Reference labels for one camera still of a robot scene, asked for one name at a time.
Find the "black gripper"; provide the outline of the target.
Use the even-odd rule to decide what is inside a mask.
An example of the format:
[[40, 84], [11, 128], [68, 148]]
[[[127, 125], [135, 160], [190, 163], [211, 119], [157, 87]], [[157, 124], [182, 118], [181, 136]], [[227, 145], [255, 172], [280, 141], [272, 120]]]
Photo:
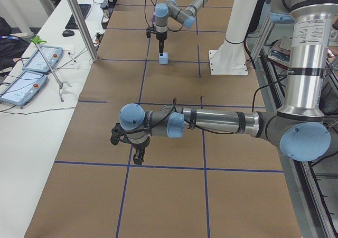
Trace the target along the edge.
[[156, 38], [159, 41], [159, 54], [163, 55], [164, 53], [164, 41], [167, 39], [167, 31], [165, 32], [156, 32]]
[[136, 149], [133, 155], [133, 162], [135, 165], [142, 165], [144, 162], [145, 149], [149, 145], [151, 137], [144, 132], [137, 132], [126, 134], [125, 138]]

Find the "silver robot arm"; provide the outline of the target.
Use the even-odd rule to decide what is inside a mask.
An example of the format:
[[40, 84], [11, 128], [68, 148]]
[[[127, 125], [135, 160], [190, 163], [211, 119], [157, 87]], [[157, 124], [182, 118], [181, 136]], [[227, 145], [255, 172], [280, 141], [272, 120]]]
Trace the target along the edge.
[[[185, 10], [175, 0], [155, 5], [155, 26], [147, 29], [147, 38], [156, 34], [159, 50], [164, 49], [169, 17], [190, 28], [199, 9], [208, 0], [193, 0]], [[209, 51], [212, 75], [241, 75], [244, 62], [242, 43], [258, 0], [234, 0], [224, 43]], [[142, 165], [151, 136], [181, 138], [184, 128], [201, 129], [214, 134], [247, 133], [269, 141], [285, 156], [296, 161], [312, 161], [333, 147], [329, 130], [323, 125], [319, 109], [329, 35], [337, 14], [337, 0], [271, 0], [273, 23], [294, 23], [287, 85], [283, 105], [275, 113], [252, 111], [221, 112], [166, 105], [160, 111], [144, 111], [138, 104], [127, 104], [119, 111], [119, 123], [111, 130], [110, 141], [131, 144], [136, 150], [134, 164]]]
[[159, 56], [164, 56], [164, 42], [167, 39], [167, 20], [173, 18], [186, 28], [191, 28], [195, 22], [198, 10], [201, 9], [208, 0], [193, 0], [186, 9], [178, 7], [175, 0], [167, 0], [164, 3], [155, 5], [155, 25], [147, 29], [147, 37], [151, 33], [156, 34], [159, 41]]

